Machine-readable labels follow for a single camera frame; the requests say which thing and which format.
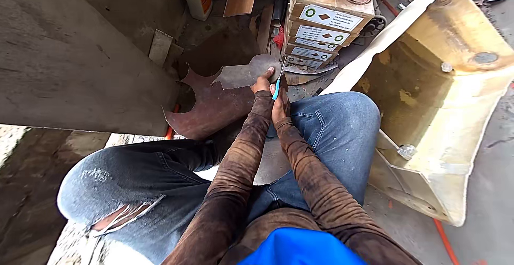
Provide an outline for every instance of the metal sheet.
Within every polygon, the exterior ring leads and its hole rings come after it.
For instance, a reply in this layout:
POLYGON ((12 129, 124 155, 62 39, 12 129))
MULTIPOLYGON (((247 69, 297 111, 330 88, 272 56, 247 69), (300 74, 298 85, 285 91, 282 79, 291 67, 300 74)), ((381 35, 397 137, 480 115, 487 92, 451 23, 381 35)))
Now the metal sheet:
POLYGON ((195 93, 196 102, 186 113, 164 111, 168 124, 180 135, 189 139, 204 139, 228 124, 248 114, 254 104, 254 94, 248 87, 222 89, 213 76, 197 75, 189 68, 181 81, 195 93))
POLYGON ((282 66, 278 59, 269 54, 254 56, 249 65, 223 66, 221 73, 213 83, 220 82, 224 90, 250 86, 272 66, 275 72, 268 79, 272 83, 278 79, 282 66))

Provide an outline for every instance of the person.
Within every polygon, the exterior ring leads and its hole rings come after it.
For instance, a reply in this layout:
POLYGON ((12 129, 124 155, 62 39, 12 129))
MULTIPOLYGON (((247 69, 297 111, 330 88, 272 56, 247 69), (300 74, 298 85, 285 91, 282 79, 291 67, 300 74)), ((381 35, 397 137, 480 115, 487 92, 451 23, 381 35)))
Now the person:
POLYGON ((268 78, 223 157, 212 141, 99 150, 72 168, 58 207, 69 220, 155 264, 420 264, 362 208, 380 117, 357 92, 289 103, 268 78), (253 186, 273 123, 292 170, 253 186), (212 182, 194 172, 220 163, 212 182))

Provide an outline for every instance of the cardboard box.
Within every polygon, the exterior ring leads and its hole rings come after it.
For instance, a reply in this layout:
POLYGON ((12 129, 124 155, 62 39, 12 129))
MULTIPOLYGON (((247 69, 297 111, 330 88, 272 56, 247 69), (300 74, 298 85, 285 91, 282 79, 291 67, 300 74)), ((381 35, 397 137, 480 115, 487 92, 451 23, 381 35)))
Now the cardboard box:
POLYGON ((312 47, 314 50, 321 50, 324 52, 338 52, 343 46, 333 44, 333 43, 326 43, 321 41, 315 41, 315 40, 309 40, 305 38, 296 38, 296 37, 287 37, 287 43, 295 44, 295 45, 301 45, 305 47, 312 47))
POLYGON ((373 1, 359 5, 348 0, 290 0, 289 13, 290 20, 303 20, 313 27, 359 33, 375 16, 375 9, 373 1))
POLYGON ((304 38, 308 40, 333 43, 346 47, 359 36, 358 33, 342 32, 335 29, 326 29, 312 26, 315 23, 295 20, 288 23, 288 36, 304 38))
POLYGON ((298 56, 301 58, 310 58, 316 61, 328 63, 337 56, 337 52, 323 51, 314 47, 303 45, 295 45, 288 43, 285 49, 286 55, 298 56))
POLYGON ((285 60, 286 60, 286 63, 294 63, 296 65, 306 65, 309 67, 314 67, 316 69, 323 68, 326 65, 325 62, 321 62, 319 60, 313 60, 313 59, 309 59, 309 58, 298 57, 296 55, 286 55, 285 60))

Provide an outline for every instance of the concrete wall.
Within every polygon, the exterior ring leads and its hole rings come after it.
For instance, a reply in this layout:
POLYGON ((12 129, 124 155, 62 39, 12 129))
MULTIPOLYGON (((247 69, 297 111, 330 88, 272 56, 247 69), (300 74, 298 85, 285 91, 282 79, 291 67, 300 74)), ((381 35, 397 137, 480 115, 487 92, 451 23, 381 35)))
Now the concrete wall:
POLYGON ((85 0, 0 0, 0 15, 0 124, 164 136, 174 76, 85 0))
POLYGON ((0 162, 0 264, 46 264, 66 223, 55 206, 61 181, 108 137, 0 126, 0 145, 11 148, 0 162))
POLYGON ((186 0, 86 0, 148 55, 156 28, 178 38, 186 0))

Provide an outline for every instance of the ripped jeans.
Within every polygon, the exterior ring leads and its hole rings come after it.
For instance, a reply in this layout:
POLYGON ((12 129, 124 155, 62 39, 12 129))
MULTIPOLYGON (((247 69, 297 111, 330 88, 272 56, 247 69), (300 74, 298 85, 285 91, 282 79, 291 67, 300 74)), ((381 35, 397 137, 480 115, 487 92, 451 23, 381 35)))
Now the ripped jeans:
MULTIPOLYGON (((333 93, 292 103, 291 114, 293 124, 321 162, 362 204, 380 125, 373 101, 358 92, 333 93)), ((193 140, 99 150, 68 172, 58 194, 58 207, 68 220, 90 228, 126 204, 150 205, 105 237, 159 264, 173 250, 202 203, 210 182, 193 171, 211 168, 216 161, 214 152, 212 143, 193 140)), ((247 222, 279 200, 309 211, 289 171, 269 185, 254 186, 247 222)))

